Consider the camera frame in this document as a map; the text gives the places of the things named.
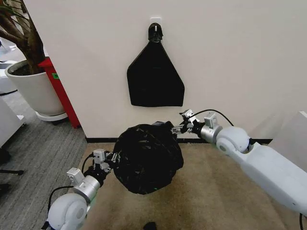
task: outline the black plastic bag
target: black plastic bag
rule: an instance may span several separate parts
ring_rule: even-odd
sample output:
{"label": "black plastic bag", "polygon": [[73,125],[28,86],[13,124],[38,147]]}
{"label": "black plastic bag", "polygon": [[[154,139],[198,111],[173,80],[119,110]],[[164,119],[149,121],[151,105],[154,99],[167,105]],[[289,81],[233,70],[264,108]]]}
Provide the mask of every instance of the black plastic bag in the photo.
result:
{"label": "black plastic bag", "polygon": [[162,36],[161,26],[151,24],[147,46],[128,68],[127,79],[132,105],[183,105],[184,84],[161,44]]}
{"label": "black plastic bag", "polygon": [[170,184],[182,168],[182,153],[172,127],[170,122],[142,124],[119,136],[113,150],[119,154],[114,173],[129,191],[152,193]]}

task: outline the floor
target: floor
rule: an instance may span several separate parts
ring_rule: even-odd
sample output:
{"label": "floor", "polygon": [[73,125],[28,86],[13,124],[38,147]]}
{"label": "floor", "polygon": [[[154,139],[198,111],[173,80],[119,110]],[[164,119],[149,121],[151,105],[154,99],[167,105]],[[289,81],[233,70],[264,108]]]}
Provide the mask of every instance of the floor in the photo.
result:
{"label": "floor", "polygon": [[[68,121],[54,126],[39,120],[18,92],[2,99],[17,115],[25,116],[26,125],[5,144],[12,159],[0,169],[25,173],[0,174],[0,183],[12,185],[0,197],[0,230],[37,230],[47,218],[50,192],[70,185],[66,171],[78,166],[87,143],[83,130],[73,129]],[[58,191],[55,197],[65,192]]]}
{"label": "floor", "polygon": [[[113,147],[89,143],[83,159],[94,149]],[[157,230],[299,229],[298,214],[266,195],[231,158],[210,144],[180,147],[183,168],[154,193],[133,194],[109,174],[82,230],[143,230],[148,222],[155,222]]]}

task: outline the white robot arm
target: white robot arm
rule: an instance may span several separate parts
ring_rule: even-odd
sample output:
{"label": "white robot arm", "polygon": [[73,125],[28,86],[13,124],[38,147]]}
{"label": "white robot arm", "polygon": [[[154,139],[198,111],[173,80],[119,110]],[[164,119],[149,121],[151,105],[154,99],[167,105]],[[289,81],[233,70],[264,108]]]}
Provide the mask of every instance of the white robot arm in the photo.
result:
{"label": "white robot arm", "polygon": [[274,149],[253,143],[245,130],[234,126],[222,128],[217,123],[216,113],[208,112],[204,123],[200,123],[191,110],[181,115],[185,122],[174,127],[173,133],[195,133],[216,145],[267,194],[289,209],[307,216],[307,172]]}
{"label": "white robot arm", "polygon": [[[195,133],[231,157],[243,172],[267,194],[291,210],[307,216],[307,172],[268,146],[253,142],[238,127],[222,128],[216,113],[209,112],[201,123],[191,110],[181,113],[184,122],[172,128],[173,134]],[[76,230],[94,202],[98,189],[118,155],[104,149],[93,152],[94,165],[84,175],[72,168],[67,175],[74,193],[59,197],[51,206],[48,222],[55,230]]]}

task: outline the baseboard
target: baseboard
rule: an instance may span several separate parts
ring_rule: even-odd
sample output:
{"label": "baseboard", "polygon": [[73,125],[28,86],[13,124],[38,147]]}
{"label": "baseboard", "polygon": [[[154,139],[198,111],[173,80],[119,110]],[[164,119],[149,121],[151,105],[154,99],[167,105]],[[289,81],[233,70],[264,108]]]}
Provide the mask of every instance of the baseboard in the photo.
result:
{"label": "baseboard", "polygon": [[[114,143],[117,138],[85,138],[87,143]],[[178,143],[207,143],[207,141],[199,138],[178,138]],[[253,139],[259,144],[269,144],[272,139]]]}
{"label": "baseboard", "polygon": [[113,143],[117,141],[117,138],[87,138],[87,143]]}

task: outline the gray carpet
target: gray carpet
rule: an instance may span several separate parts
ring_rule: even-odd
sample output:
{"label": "gray carpet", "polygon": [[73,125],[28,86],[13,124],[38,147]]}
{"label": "gray carpet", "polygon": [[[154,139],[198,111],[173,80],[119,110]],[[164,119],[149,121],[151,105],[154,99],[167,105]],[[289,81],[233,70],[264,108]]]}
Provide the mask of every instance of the gray carpet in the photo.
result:
{"label": "gray carpet", "polygon": [[[84,132],[64,122],[54,126],[39,120],[18,93],[2,96],[17,115],[24,115],[26,125],[5,144],[12,159],[0,169],[25,170],[24,175],[0,174],[0,184],[11,190],[0,197],[0,229],[40,229],[47,217],[50,192],[70,185],[66,172],[77,167],[86,148]],[[65,193],[58,191],[54,197]]]}

